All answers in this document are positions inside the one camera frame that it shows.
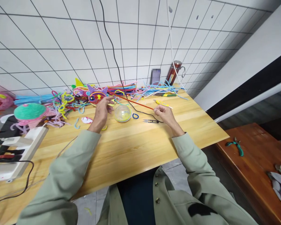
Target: metal lid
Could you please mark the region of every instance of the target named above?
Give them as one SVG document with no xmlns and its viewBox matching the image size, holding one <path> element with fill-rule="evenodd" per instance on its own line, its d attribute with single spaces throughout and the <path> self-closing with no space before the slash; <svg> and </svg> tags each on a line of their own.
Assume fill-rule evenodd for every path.
<svg viewBox="0 0 281 225">
<path fill-rule="evenodd" d="M 177 64 L 177 65 L 181 65 L 182 64 L 182 62 L 179 61 L 179 60 L 175 60 L 174 63 Z"/>
</svg>

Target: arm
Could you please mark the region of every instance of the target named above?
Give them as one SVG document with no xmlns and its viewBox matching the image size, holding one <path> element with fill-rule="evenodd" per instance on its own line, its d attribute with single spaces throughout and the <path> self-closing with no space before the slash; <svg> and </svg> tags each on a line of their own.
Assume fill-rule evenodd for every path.
<svg viewBox="0 0 281 225">
<path fill-rule="evenodd" d="M 154 112 L 171 128 L 173 143 L 189 175 L 187 178 L 193 196 L 220 214 L 229 224 L 256 224 L 254 219 L 232 198 L 219 181 L 207 157 L 176 122 L 172 110 L 162 105 Z"/>
<path fill-rule="evenodd" d="M 49 175 L 35 198 L 21 212 L 17 224 L 77 224 L 78 213 L 69 202 L 82 186 L 88 163 L 107 121 L 108 106 L 113 97 L 102 99 L 96 108 L 94 121 L 82 131 L 73 145 L 49 168 Z"/>
</svg>

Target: teal pliers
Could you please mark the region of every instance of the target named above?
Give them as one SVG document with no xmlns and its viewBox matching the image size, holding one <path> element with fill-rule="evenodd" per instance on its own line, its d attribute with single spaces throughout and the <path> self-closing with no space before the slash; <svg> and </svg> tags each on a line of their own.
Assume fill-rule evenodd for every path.
<svg viewBox="0 0 281 225">
<path fill-rule="evenodd" d="M 227 142 L 226 143 L 226 146 L 230 146 L 230 145 L 232 145 L 232 144 L 235 144 L 236 146 L 237 146 L 237 148 L 238 148 L 238 151 L 239 151 L 239 155 L 241 156 L 241 157 L 243 157 L 244 156 L 244 151 L 242 150 L 242 148 L 241 148 L 241 146 L 240 146 L 240 141 L 237 141 L 236 140 L 236 137 L 234 137 L 234 141 L 233 142 Z"/>
</svg>

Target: power strip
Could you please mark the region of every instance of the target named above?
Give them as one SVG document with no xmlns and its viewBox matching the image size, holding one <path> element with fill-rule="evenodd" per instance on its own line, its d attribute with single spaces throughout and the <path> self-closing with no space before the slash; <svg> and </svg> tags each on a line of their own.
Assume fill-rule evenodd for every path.
<svg viewBox="0 0 281 225">
<path fill-rule="evenodd" d="M 47 132 L 48 128 L 45 127 L 36 127 L 28 131 L 25 138 L 33 141 L 29 146 L 16 148 L 17 150 L 24 149 L 20 160 L 32 159 Z M 0 181 L 11 182 L 13 179 L 22 176 L 28 164 L 28 162 L 0 163 Z"/>
</svg>

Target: person's left hand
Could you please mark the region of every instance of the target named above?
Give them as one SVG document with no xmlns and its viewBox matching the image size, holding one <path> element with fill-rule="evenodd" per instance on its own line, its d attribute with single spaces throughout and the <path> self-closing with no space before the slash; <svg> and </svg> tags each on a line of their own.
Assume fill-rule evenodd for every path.
<svg viewBox="0 0 281 225">
<path fill-rule="evenodd" d="M 114 104 L 112 99 L 114 96 L 104 97 L 96 107 L 95 117 L 90 127 L 87 129 L 92 132 L 100 133 L 107 121 L 107 114 L 111 114 L 113 111 L 113 107 L 108 104 Z"/>
</svg>

